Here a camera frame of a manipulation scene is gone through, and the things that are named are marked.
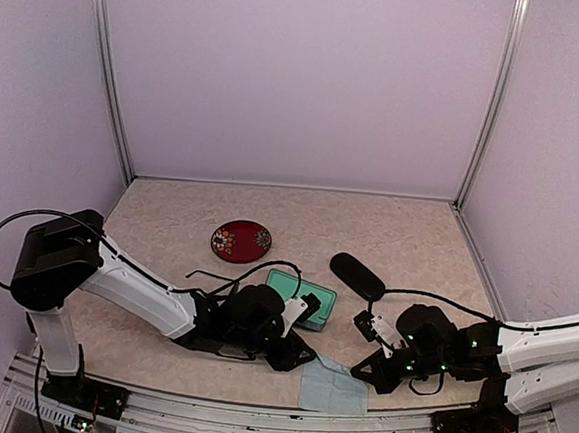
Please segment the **blue cloth pouch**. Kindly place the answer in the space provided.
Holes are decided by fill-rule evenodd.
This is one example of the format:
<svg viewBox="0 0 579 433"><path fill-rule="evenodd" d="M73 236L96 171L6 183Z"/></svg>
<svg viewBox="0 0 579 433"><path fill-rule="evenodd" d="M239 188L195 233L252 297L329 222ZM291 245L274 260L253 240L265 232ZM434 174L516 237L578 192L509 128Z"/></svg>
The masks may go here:
<svg viewBox="0 0 579 433"><path fill-rule="evenodd" d="M319 356L303 365L298 406L333 415L365 416L369 390L347 366Z"/></svg>

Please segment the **blue-grey hard glasses case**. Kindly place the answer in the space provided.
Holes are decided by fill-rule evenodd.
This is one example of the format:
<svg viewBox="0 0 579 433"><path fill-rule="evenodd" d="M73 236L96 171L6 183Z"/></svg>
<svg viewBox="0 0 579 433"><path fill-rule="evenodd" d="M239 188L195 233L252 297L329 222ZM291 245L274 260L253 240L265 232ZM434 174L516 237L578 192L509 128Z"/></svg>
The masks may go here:
<svg viewBox="0 0 579 433"><path fill-rule="evenodd" d="M313 305L318 304L319 307L315 309L313 314L304 319L298 326L312 332L324 330L336 304L337 294L334 290L306 280L300 282L295 275L275 269L268 272L265 283L277 291L285 301L294 297Z"/></svg>

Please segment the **black glasses case beige lining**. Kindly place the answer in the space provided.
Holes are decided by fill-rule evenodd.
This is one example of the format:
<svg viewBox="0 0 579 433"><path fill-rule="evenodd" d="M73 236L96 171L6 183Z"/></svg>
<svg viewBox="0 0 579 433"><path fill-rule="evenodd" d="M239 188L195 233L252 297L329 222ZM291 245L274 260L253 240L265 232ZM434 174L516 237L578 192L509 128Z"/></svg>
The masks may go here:
<svg viewBox="0 0 579 433"><path fill-rule="evenodd" d="M384 282L350 253L332 256L330 271L367 302L377 302L385 294Z"/></svg>

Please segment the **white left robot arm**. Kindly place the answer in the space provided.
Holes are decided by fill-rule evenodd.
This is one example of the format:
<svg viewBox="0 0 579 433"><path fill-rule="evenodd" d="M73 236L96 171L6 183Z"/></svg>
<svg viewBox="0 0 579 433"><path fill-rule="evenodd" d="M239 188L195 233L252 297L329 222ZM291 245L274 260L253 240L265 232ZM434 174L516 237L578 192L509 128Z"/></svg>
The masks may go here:
<svg viewBox="0 0 579 433"><path fill-rule="evenodd" d="M126 254L106 235L94 210L75 214L37 210L48 220L25 234L9 291L27 311L49 374L69 402L94 396L82 372L84 355L66 303L77 290L91 293L142 319L172 343L219 355L226 347L245 361L264 359L289 372L317 354L295 331L319 302L296 286L284 297L246 276L224 279L213 290L172 285Z"/></svg>

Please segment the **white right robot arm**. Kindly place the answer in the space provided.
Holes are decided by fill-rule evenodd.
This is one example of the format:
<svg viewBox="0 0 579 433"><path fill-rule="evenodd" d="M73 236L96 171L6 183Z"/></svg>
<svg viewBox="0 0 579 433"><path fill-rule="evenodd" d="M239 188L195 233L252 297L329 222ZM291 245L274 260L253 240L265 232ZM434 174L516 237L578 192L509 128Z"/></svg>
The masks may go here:
<svg viewBox="0 0 579 433"><path fill-rule="evenodd" d="M381 347L356 364L351 376L379 394L434 375L497 386L498 399L485 398L465 414L471 433L501 425L504 406L520 415L579 392L579 313L511 323L481 315L459 328L438 306L413 304L393 324L370 310L354 324Z"/></svg>

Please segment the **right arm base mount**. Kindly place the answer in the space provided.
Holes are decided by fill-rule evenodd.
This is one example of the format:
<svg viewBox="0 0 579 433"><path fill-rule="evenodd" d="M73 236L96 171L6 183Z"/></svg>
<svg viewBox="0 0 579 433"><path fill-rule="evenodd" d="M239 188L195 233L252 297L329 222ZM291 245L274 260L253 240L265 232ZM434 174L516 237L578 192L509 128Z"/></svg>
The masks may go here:
<svg viewBox="0 0 579 433"><path fill-rule="evenodd" d="M467 408L431 415L433 433L516 433L518 415L506 407L506 378L484 381L479 401Z"/></svg>

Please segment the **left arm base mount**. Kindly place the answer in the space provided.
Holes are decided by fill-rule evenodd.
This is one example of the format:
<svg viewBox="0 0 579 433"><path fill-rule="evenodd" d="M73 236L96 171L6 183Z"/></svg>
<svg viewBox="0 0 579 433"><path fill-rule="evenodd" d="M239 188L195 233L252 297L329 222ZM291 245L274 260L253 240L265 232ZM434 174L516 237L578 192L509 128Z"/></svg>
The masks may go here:
<svg viewBox="0 0 579 433"><path fill-rule="evenodd" d="M103 416L119 421L130 392L125 387L87 377L81 344L78 348L78 356L79 368L75 374L56 376L50 371L46 372L45 383L41 388L42 395L65 406L90 412L94 417Z"/></svg>

